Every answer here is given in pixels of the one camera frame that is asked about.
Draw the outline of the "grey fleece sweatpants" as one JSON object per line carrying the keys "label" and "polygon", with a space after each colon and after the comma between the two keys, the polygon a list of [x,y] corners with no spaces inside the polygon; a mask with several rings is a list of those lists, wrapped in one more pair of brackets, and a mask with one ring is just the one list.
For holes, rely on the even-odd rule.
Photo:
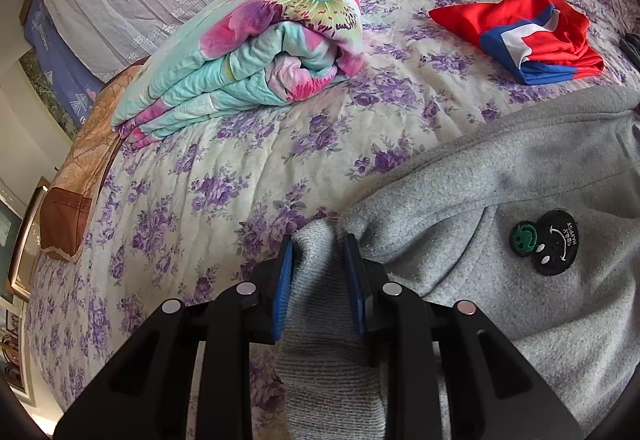
{"label": "grey fleece sweatpants", "polygon": [[638,92],[594,86],[523,109],[386,180],[294,235],[277,355],[290,436],[384,434],[381,373],[348,308],[347,234],[421,298],[476,302],[593,432],[639,363]]}

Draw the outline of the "blue patterned pillow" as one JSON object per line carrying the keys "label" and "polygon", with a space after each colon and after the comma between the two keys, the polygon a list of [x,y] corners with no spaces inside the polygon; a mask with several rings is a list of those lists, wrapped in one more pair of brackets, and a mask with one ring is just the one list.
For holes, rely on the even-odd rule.
{"label": "blue patterned pillow", "polygon": [[43,0],[32,0],[23,28],[34,48],[44,80],[66,115],[76,127],[89,118],[96,98],[104,88],[58,34]]}

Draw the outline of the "wooden framed picture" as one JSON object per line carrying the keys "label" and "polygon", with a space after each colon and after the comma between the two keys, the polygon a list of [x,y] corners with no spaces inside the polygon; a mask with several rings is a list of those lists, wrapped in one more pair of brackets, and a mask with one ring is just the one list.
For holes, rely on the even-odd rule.
{"label": "wooden framed picture", "polygon": [[10,293],[27,303],[32,292],[32,275],[40,255],[40,207],[50,183],[40,178],[26,207],[9,263],[8,282]]}

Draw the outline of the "folded red blue shorts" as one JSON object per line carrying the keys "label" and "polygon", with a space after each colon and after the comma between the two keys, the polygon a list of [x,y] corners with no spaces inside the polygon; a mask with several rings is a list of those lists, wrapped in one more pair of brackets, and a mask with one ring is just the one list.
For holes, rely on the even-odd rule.
{"label": "folded red blue shorts", "polygon": [[500,62],[521,84],[577,80],[604,70],[588,41],[588,17],[564,0],[449,5],[428,16]]}

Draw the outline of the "brown orange folded blanket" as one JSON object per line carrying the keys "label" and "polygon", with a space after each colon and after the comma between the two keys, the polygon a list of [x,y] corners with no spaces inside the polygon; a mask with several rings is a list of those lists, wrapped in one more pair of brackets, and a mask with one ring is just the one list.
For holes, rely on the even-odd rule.
{"label": "brown orange folded blanket", "polygon": [[111,119],[144,64],[144,59],[138,60],[105,85],[44,197],[40,249],[52,259],[75,263],[81,255],[100,190],[122,146]]}

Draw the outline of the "purple floral bedspread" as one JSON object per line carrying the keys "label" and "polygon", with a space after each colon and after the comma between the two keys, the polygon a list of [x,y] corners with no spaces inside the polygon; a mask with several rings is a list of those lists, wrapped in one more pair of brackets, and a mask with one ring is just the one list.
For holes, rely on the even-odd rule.
{"label": "purple floral bedspread", "polygon": [[[433,7],[500,0],[362,0],[367,66],[357,77],[283,108],[213,119],[187,127],[141,151],[123,147],[108,169],[76,263],[40,258],[28,311],[32,358],[55,399],[73,402],[126,339],[165,299],[200,304],[244,281],[255,264],[277,255],[277,241],[305,225],[303,239],[326,237],[348,207],[396,180],[405,163],[439,144],[520,109],[603,85],[639,91],[639,71],[617,40],[639,17],[636,0],[565,0],[590,21],[590,43],[603,56],[598,77],[519,85],[495,59],[436,25]],[[496,274],[498,302],[524,281],[552,288],[575,281],[577,317],[561,324],[506,321],[506,310],[482,308],[547,378],[586,431],[631,381],[639,342],[625,326],[639,303],[639,257],[589,267],[585,275],[542,277],[526,261]],[[539,302],[537,295],[534,302]],[[294,300],[290,311],[300,310]],[[364,401],[364,417],[347,421],[326,389],[333,416],[303,423],[303,391],[311,410],[321,398],[314,373],[294,375],[311,338],[288,324],[280,346],[251,345],[247,372],[254,439],[382,439],[383,401]]]}

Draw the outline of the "dark blue clothes pile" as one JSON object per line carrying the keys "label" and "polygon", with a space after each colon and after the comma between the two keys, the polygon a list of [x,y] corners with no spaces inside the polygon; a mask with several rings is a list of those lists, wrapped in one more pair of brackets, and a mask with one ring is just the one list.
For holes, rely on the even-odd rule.
{"label": "dark blue clothes pile", "polygon": [[640,38],[633,33],[627,33],[620,39],[620,49],[634,67],[640,69]]}

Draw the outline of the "folded turquoise floral quilt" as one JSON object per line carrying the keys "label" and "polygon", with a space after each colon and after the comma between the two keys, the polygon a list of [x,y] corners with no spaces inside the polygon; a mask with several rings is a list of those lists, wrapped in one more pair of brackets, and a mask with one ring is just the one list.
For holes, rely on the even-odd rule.
{"label": "folded turquoise floral quilt", "polygon": [[215,0],[145,62],[111,125],[139,149],[193,123],[307,100],[363,62],[360,0]]}

